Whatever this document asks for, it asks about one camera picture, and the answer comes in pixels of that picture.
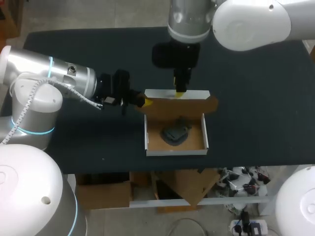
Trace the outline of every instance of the power strip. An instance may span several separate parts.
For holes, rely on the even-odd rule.
[[[267,223],[265,220],[250,220],[251,223],[259,223],[260,224],[260,230],[261,230],[261,235],[262,236],[267,236],[268,235],[268,227]],[[228,226],[228,230],[234,235],[234,236],[239,236],[237,232],[234,230],[234,226],[236,225],[242,226],[242,221],[240,220],[232,220],[231,224]],[[247,233],[242,232],[242,236],[248,236]]]

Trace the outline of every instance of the box lid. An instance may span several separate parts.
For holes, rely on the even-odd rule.
[[[192,206],[196,206],[220,178],[215,169],[163,171],[155,174]]]
[[[218,100],[207,90],[187,90],[180,98],[175,90],[146,89],[145,95],[153,101],[150,106],[137,108],[148,119],[172,120],[178,117],[200,118],[203,113],[214,112]]]
[[[76,196],[85,210],[129,207],[130,182],[77,185]]]

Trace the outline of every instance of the white shelf frame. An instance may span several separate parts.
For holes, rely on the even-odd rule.
[[[296,171],[307,168],[311,165],[300,166],[283,166],[279,174],[267,184],[269,196],[265,197],[239,197],[239,198],[204,198],[198,204],[204,205],[225,205],[246,203],[258,203],[258,211],[260,215],[270,215],[273,213],[276,204],[277,193],[283,183]],[[76,180],[75,175],[67,176],[68,182],[73,191],[75,191]],[[131,201],[129,208],[147,208],[147,207],[173,207],[173,206],[189,206],[189,203],[184,199],[171,200],[148,200],[148,201]]]

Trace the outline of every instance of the gray floor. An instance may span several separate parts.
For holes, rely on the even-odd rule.
[[[166,26],[170,0],[30,0],[25,3],[22,32],[7,44],[22,47],[29,32],[42,30]],[[313,41],[305,42],[310,51]],[[0,88],[0,107],[5,89]],[[233,216],[223,206],[205,206],[193,212],[156,214],[155,209],[93,210],[88,214],[90,236],[164,236],[179,218],[200,222],[210,236],[231,235],[227,226]],[[275,228],[274,216],[265,217]],[[174,232],[202,235],[190,222]]]

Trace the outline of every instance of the black tablecloth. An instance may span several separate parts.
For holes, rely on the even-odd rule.
[[[80,29],[31,33],[24,47],[98,75],[127,70],[131,87],[144,91],[173,89],[173,70],[151,59],[153,46],[169,40],[166,28]],[[302,42],[233,52],[210,34],[189,89],[219,100],[206,116],[207,156],[146,157],[141,113],[73,100],[63,103],[47,153],[66,174],[315,163],[315,67]]]

